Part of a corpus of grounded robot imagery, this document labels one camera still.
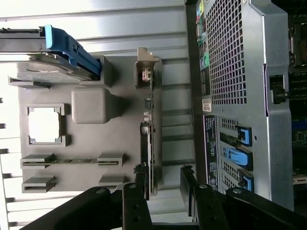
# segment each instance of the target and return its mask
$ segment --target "connector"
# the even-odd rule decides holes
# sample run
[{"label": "connector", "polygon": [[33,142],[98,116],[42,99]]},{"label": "connector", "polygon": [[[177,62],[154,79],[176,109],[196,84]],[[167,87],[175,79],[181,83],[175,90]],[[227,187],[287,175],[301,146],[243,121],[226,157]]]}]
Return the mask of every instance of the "connector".
[{"label": "connector", "polygon": [[254,192],[254,176],[245,169],[238,169],[240,182],[239,185],[251,192]]},{"label": "connector", "polygon": [[203,53],[204,53],[203,45],[200,44],[198,49],[199,49],[199,56],[200,56],[200,58],[202,58],[203,57]]},{"label": "connector", "polygon": [[251,128],[246,126],[236,126],[238,130],[238,141],[244,146],[252,146]]},{"label": "connector", "polygon": [[242,168],[253,171],[253,153],[244,148],[226,149],[226,158]]},{"label": "connector", "polygon": [[302,174],[293,175],[293,185],[307,184],[307,176]]}]

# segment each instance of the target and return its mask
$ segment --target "pci slot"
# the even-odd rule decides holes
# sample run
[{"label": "pci slot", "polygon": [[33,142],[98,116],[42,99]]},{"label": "pci slot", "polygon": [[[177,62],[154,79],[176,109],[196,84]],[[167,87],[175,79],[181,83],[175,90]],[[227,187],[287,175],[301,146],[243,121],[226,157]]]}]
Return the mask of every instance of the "pci slot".
[{"label": "pci slot", "polygon": [[221,170],[222,181],[228,188],[241,187],[239,181],[233,178],[228,172],[224,169]]},{"label": "pci slot", "polygon": [[293,185],[307,184],[307,176],[302,174],[293,175]]}]

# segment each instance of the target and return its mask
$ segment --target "screw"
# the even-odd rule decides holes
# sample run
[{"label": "screw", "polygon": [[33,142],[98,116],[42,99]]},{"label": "screw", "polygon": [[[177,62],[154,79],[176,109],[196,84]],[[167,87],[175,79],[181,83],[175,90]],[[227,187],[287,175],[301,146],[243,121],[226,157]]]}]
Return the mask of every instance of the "screw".
[{"label": "screw", "polygon": [[104,192],[105,192],[105,189],[103,189],[103,188],[96,191],[97,194],[102,194]]},{"label": "screw", "polygon": [[234,192],[235,194],[241,194],[241,193],[242,193],[242,191],[239,190],[239,189],[234,189],[233,192]]},{"label": "screw", "polygon": [[208,188],[208,186],[205,184],[200,184],[200,188]]}]

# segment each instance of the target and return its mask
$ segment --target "blue drive tray handle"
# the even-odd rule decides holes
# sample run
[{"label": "blue drive tray handle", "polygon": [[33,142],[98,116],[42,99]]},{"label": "blue drive tray handle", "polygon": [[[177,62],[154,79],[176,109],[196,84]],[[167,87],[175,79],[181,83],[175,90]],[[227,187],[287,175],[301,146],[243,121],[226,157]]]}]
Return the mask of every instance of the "blue drive tray handle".
[{"label": "blue drive tray handle", "polygon": [[247,171],[253,171],[253,153],[247,149],[238,148],[227,148],[226,158],[233,163],[241,166]]},{"label": "blue drive tray handle", "polygon": [[67,55],[69,63],[100,76],[102,66],[99,60],[91,56],[72,36],[64,30],[45,25],[46,48]]}]

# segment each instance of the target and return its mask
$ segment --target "blue release tab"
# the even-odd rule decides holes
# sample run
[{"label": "blue release tab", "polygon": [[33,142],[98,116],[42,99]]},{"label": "blue release tab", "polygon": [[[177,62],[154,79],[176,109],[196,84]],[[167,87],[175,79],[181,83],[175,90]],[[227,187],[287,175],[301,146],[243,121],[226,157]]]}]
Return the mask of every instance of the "blue release tab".
[{"label": "blue release tab", "polygon": [[45,25],[45,37],[47,49],[62,52],[68,56],[68,61],[72,66],[83,66],[100,76],[102,68],[100,62],[86,52],[82,45],[64,30]]},{"label": "blue release tab", "polygon": [[244,148],[226,149],[226,158],[247,171],[253,171],[253,153]]},{"label": "blue release tab", "polygon": [[244,186],[244,188],[252,192],[251,180],[248,179],[248,178],[245,177],[245,176],[243,176],[243,179],[244,179],[245,182],[246,182],[246,184],[245,184],[246,186]]},{"label": "blue release tab", "polygon": [[254,176],[245,169],[238,169],[239,172],[239,185],[251,192],[254,192]]},{"label": "blue release tab", "polygon": [[248,164],[247,155],[236,149],[226,149],[226,157],[241,166],[246,166]]},{"label": "blue release tab", "polygon": [[238,130],[238,141],[245,146],[252,146],[251,128],[246,126],[236,126]]}]

